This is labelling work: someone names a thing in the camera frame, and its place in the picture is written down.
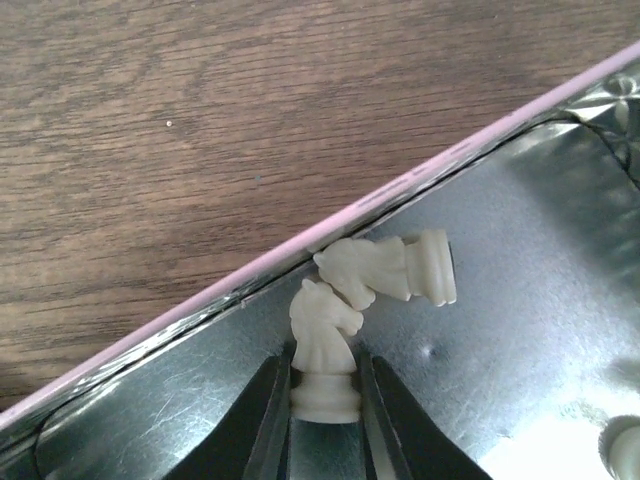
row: knight chess piece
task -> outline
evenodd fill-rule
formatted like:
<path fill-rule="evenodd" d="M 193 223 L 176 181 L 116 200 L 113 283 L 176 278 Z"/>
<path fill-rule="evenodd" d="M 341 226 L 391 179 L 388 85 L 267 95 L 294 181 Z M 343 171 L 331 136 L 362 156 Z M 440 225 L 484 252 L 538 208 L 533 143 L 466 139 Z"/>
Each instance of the knight chess piece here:
<path fill-rule="evenodd" d="M 453 261 L 444 230 L 424 230 L 416 239 L 391 237 L 380 242 L 343 238 L 313 259 L 320 277 L 358 310 L 368 308 L 375 292 L 408 301 L 425 296 L 434 305 L 456 301 Z"/>
<path fill-rule="evenodd" d="M 345 337 L 362 327 L 362 313 L 342 301 L 326 283 L 304 279 L 289 308 L 297 341 L 291 366 L 302 372 L 291 390 L 291 413 L 316 423 L 353 423 L 360 418 L 360 394 L 351 385 L 357 370 Z"/>

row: wood grain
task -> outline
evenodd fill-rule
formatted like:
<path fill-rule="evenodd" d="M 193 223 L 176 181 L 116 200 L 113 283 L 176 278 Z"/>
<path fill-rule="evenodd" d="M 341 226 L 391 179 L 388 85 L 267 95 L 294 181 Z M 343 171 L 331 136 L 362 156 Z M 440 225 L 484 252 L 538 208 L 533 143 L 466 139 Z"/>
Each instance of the wood grain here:
<path fill-rule="evenodd" d="M 636 0 L 0 15 L 2 408 L 640 37 Z"/>

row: chess piece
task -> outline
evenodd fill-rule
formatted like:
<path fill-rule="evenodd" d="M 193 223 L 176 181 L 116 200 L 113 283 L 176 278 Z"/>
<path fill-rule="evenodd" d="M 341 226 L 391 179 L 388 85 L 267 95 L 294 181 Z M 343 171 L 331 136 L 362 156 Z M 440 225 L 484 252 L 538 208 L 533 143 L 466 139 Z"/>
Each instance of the chess piece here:
<path fill-rule="evenodd" d="M 352 423 L 360 418 L 360 394 L 351 385 L 356 363 L 345 336 L 354 336 L 363 316 L 326 283 L 305 279 L 289 309 L 297 341 L 291 366 L 302 381 L 291 391 L 294 417 L 316 423 Z"/>
<path fill-rule="evenodd" d="M 378 243 L 343 238 L 316 253 L 320 277 L 358 311 L 368 308 L 375 292 L 409 300 L 405 246 L 399 237 Z"/>
<path fill-rule="evenodd" d="M 425 230 L 405 245 L 399 237 L 374 243 L 343 238 L 313 256 L 320 277 L 360 311 L 375 292 L 407 301 L 426 296 L 434 305 L 456 301 L 453 262 L 444 230 Z"/>
<path fill-rule="evenodd" d="M 640 480 L 640 426 L 626 429 L 614 440 L 609 467 L 618 480 Z"/>

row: pink edge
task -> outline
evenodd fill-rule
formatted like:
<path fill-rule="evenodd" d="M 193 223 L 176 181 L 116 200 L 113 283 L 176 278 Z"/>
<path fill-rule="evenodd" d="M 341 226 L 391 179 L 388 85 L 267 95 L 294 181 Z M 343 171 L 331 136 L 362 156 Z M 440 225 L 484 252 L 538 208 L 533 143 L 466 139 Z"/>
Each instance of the pink edge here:
<path fill-rule="evenodd" d="M 451 158 L 462 157 L 478 150 L 491 140 L 517 128 L 530 118 L 549 110 L 554 105 L 579 93 L 599 79 L 615 73 L 624 65 L 639 57 L 640 42 L 637 42 L 258 257 L 4 411 L 0 414 L 0 430 L 9 426 L 18 417 L 26 415 L 45 404 L 60 391 L 74 385 L 78 380 L 94 372 L 101 365 L 120 356 L 159 330 L 196 312 L 211 300 L 238 288 L 259 275 L 260 272 L 272 268 L 290 255 L 318 242 L 343 225 L 355 220 L 365 211 L 380 206 L 410 186 L 428 180 L 434 173 L 441 171 Z"/>

